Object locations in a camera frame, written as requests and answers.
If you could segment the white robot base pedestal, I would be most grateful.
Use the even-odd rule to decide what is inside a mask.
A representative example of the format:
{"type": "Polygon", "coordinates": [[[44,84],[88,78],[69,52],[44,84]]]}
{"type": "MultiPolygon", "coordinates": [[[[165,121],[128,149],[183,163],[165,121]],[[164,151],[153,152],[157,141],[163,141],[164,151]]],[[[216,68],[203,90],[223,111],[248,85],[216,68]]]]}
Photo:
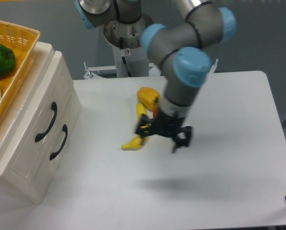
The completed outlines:
{"type": "Polygon", "coordinates": [[[143,13],[132,24],[114,20],[104,25],[104,37],[112,47],[118,78],[149,75],[149,58],[140,44],[140,37],[152,24],[153,20],[143,13]]]}

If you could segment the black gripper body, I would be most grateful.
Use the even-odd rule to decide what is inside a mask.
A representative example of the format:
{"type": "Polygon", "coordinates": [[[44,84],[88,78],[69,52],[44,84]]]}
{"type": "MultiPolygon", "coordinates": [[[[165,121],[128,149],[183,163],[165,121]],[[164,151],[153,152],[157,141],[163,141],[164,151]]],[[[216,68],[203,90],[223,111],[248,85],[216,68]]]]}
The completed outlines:
{"type": "Polygon", "coordinates": [[[172,116],[165,114],[161,109],[158,109],[158,114],[156,116],[159,120],[160,125],[160,136],[170,138],[171,137],[171,127],[182,127],[184,117],[179,116],[178,111],[174,111],[172,116]]]}

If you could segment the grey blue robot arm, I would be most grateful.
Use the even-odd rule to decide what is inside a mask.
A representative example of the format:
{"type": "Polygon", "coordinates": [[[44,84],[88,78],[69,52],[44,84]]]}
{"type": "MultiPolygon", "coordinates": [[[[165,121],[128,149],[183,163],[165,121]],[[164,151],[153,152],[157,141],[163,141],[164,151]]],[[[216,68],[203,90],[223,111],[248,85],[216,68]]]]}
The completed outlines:
{"type": "Polygon", "coordinates": [[[235,35],[233,12],[209,0],[178,0],[184,23],[168,29],[144,14],[139,0],[77,0],[75,5],[87,28],[103,26],[118,77],[147,76],[153,63],[167,79],[163,96],[148,87],[137,92],[136,136],[122,149],[137,150],[152,135],[171,138],[175,149],[188,147],[192,127],[183,122],[211,70],[203,49],[235,35]]]}

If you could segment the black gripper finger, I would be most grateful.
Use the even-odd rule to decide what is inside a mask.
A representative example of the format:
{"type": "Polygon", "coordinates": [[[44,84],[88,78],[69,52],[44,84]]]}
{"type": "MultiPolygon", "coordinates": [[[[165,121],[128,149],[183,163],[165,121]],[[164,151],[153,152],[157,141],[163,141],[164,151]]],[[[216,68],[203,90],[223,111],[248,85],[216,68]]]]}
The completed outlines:
{"type": "Polygon", "coordinates": [[[141,138],[160,135],[158,118],[148,118],[147,115],[142,115],[135,128],[135,134],[139,135],[141,138]]]}
{"type": "Polygon", "coordinates": [[[172,148],[172,154],[176,152],[177,149],[181,147],[188,147],[192,138],[192,126],[171,127],[171,139],[174,141],[174,146],[172,148]]]}

